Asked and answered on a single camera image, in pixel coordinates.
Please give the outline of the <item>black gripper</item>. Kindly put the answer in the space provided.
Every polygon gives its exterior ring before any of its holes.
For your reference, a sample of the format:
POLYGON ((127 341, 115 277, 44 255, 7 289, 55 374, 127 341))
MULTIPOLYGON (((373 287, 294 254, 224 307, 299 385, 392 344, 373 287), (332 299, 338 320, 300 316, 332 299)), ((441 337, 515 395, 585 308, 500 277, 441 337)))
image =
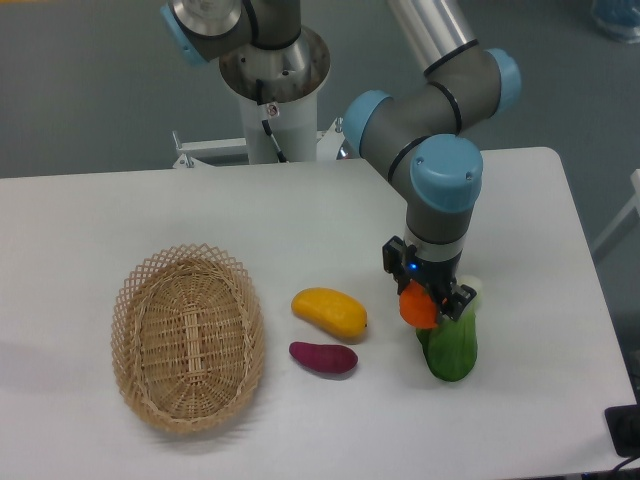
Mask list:
POLYGON ((462 253, 445 261, 428 261, 417 255, 414 245, 407 246, 393 236, 382 247, 383 269, 391 274, 400 296, 411 280, 426 288, 430 294, 444 296, 439 315, 443 320, 458 321, 476 298, 476 290, 467 284, 455 283, 455 275, 462 253))

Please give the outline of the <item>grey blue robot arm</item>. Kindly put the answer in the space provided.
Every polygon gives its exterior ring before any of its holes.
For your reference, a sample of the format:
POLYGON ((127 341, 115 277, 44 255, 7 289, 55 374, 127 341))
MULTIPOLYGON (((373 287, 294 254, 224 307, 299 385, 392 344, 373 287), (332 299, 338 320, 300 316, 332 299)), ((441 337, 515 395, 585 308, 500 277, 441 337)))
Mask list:
MULTIPOLYGON (((384 269, 400 290, 421 286, 438 321, 457 320, 476 295, 456 270, 483 173, 462 132, 511 107, 521 74, 506 52, 479 46, 454 1, 393 1, 390 9, 424 85, 401 99, 361 94, 342 131, 407 203, 404 235, 384 245, 384 269)), ((316 98, 331 60, 298 2, 169 1, 161 15, 190 63, 218 62, 241 106, 251 163, 316 158, 316 98)))

